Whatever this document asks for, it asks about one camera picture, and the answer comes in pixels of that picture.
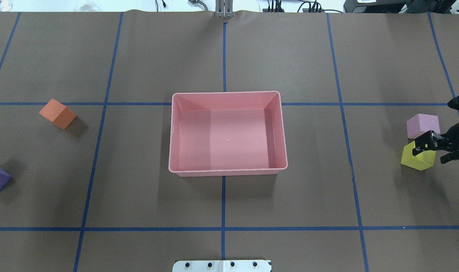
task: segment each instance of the gray table surface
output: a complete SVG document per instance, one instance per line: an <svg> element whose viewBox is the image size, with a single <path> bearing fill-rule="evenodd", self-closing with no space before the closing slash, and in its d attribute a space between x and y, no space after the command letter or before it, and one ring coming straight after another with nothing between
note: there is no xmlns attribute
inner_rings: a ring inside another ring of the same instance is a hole
<svg viewBox="0 0 459 272"><path fill-rule="evenodd" d="M280 91L288 169L167 170L171 95ZM0 272L459 271L459 161L400 164L459 121L459 15L0 14ZM51 98L78 118L38 114Z"/></svg>

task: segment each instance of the white label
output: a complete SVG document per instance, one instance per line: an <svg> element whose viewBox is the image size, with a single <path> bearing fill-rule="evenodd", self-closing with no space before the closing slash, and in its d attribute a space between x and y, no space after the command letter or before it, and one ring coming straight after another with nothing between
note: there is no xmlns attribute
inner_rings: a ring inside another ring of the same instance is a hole
<svg viewBox="0 0 459 272"><path fill-rule="evenodd" d="M366 7L355 7L352 13L361 13L366 10Z"/></svg>

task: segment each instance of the pink container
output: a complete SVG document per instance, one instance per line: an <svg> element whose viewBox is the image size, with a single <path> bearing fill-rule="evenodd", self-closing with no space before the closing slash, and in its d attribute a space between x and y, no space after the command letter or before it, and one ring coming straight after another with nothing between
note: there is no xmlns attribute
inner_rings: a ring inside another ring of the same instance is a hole
<svg viewBox="0 0 459 272"><path fill-rule="evenodd" d="M287 166L279 92L172 96L169 171L181 177L268 175Z"/></svg>

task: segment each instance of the storage box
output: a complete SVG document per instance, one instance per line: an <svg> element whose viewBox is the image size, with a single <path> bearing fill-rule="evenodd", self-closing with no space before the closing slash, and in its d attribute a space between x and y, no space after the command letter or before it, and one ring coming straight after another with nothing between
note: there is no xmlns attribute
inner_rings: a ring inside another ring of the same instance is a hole
<svg viewBox="0 0 459 272"><path fill-rule="evenodd" d="M175 93L169 171L267 175L288 166L280 93Z"/></svg>

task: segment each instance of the white floor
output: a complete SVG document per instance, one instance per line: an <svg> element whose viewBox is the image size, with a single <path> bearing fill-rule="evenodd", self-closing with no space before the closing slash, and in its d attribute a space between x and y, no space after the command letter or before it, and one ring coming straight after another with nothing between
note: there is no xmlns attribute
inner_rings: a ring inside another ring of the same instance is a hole
<svg viewBox="0 0 459 272"><path fill-rule="evenodd" d="M12 12L72 12L79 11L85 5L95 4L96 9L104 12L120 12L132 9L142 11L156 11L156 0L10 0L13 8ZM161 12L191 12L203 10L200 5L192 5L187 0L164 0L167 7L163 8L162 0L159 3ZM214 11L215 0L202 0L209 10ZM335 9L343 11L345 0L322 0L321 5L324 9ZM298 0L283 0L282 7L285 12L297 12L302 3ZM268 7L266 0L233 0L233 10L248 10L261 12ZM459 14L459 0L452 6L451 12Z"/></svg>

